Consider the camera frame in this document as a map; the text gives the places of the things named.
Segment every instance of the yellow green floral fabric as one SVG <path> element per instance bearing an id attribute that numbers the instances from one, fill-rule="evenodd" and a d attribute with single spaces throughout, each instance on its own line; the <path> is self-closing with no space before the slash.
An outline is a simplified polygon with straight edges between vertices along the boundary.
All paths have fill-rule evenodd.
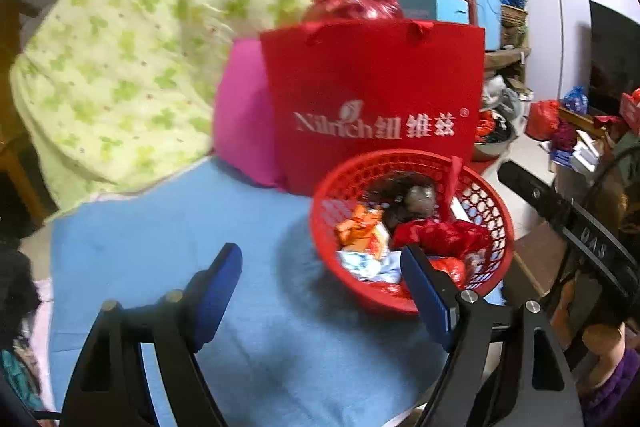
<path id="1" fill-rule="evenodd" d="M 310 0 L 59 0 L 16 60 L 15 105 L 62 211 L 135 192 L 206 155 L 235 36 Z"/>

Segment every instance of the television screen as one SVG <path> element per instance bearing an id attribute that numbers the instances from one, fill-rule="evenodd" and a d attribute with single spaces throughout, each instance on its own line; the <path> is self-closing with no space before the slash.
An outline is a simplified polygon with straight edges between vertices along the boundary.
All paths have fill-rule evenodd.
<path id="1" fill-rule="evenodd" d="M 640 87 L 640 25 L 602 4 L 591 8 L 589 106 L 618 114 L 620 96 Z"/>

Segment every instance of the light blue box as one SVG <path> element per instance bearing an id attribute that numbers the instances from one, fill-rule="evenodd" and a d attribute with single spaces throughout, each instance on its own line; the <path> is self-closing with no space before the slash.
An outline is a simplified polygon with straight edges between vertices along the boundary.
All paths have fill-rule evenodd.
<path id="1" fill-rule="evenodd" d="M 409 19 L 469 24 L 469 4 L 465 0 L 398 0 Z"/>
<path id="2" fill-rule="evenodd" d="M 476 0 L 478 26 L 484 28 L 484 49 L 500 49 L 500 22 L 502 20 L 502 0 Z"/>

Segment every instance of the blue plastic container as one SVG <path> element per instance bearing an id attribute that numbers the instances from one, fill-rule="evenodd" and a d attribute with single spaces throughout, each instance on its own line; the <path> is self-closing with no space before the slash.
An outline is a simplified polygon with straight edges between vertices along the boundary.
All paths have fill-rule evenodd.
<path id="1" fill-rule="evenodd" d="M 500 20 L 502 0 L 476 0 L 478 6 L 478 26 L 484 28 L 484 48 L 486 51 L 500 49 Z"/>
<path id="2" fill-rule="evenodd" d="M 398 0 L 409 19 L 469 24 L 469 4 L 465 0 Z"/>

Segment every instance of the pink fabric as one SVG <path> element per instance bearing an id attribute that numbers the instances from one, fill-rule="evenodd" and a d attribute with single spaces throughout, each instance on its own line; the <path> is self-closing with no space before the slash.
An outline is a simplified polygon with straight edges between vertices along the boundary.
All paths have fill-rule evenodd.
<path id="1" fill-rule="evenodd" d="M 258 39 L 237 39 L 218 87 L 213 139 L 216 154 L 257 184 L 281 187 L 273 105 Z"/>

